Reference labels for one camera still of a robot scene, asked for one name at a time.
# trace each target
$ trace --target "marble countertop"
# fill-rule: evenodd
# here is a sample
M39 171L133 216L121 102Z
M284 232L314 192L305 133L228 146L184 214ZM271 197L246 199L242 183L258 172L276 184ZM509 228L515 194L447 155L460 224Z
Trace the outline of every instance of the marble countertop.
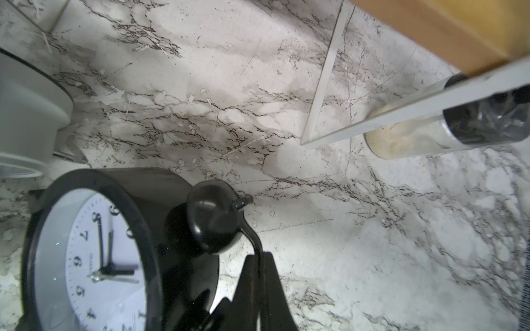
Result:
M20 0L31 9L33 2ZM515 330L530 214L529 143L382 160L363 137L299 144L340 2L70 0L52 33L0 7L0 47L75 100L89 167L220 178L255 204L300 330ZM317 135L457 72L359 8L344 34ZM21 314L24 193L0 182L0 330ZM232 296L248 241L221 256Z

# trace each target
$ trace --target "clock rim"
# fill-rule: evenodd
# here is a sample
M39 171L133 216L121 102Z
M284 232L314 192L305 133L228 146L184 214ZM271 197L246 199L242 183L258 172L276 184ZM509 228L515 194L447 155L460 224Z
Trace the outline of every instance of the clock rim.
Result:
M163 296L157 253L149 227L129 193L113 178L93 169L78 169L57 178L38 197L37 211L31 215L22 253L22 299L24 318L36 330L42 330L34 290L34 263L42 227L51 208L70 191L89 189L107 197L120 212L134 234L142 259L146 292L145 330L161 330Z

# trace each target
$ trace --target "clock hand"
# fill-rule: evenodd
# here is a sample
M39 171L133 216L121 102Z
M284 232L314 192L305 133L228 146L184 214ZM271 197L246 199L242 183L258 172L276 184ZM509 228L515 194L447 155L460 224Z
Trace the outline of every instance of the clock hand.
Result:
M88 275L87 278L90 278L92 282L98 283L104 280L109 280L113 282L129 283L129 284L138 284L139 281L136 279L124 278L124 277L115 277L112 275L106 275L101 271L94 271L92 274Z
M112 206L110 207L110 219L112 221ZM114 262L112 262L112 245L114 243L114 230L110 230L109 232L109 240L108 240L108 247L107 247L107 265L102 266L100 268L100 271L104 275L110 275L110 276L117 276L117 275L134 275L134 269L126 269L126 270L116 270L116 266L114 265Z
M101 229L101 214L92 213L92 221L98 223L98 239L100 249L100 268L103 268L103 230Z

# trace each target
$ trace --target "clock face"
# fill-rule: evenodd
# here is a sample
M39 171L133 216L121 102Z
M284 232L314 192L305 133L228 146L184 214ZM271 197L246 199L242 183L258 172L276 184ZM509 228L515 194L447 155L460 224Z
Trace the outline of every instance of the clock face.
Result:
M64 270L69 302L84 330L145 329L140 253L120 211L102 194L90 197L75 216Z

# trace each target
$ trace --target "clock numeral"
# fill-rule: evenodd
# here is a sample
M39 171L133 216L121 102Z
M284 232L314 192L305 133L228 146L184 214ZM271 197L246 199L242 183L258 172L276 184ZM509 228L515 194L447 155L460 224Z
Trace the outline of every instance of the clock numeral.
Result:
M92 311L92 308L89 308L88 311L86 312L86 316L88 318L92 318L92 319L96 319L96 315L94 314L94 312Z
M87 241L89 239L89 232L88 231L85 231L85 233L80 233L79 234L81 237L83 237L85 239L85 241Z
M74 265L81 266L81 258L79 256L74 257Z
M101 222L101 214L100 214L100 213L93 212L93 213L92 213L92 220L93 220L94 222Z
M77 296L79 297L84 297L85 296L85 289L83 289L81 286L76 286L75 287L75 294L77 294Z
M118 210L118 208L116 208L115 205L111 205L111 206L109 207L109 211L110 211L110 214L111 214L112 216L118 216L118 215L120 215L120 211Z

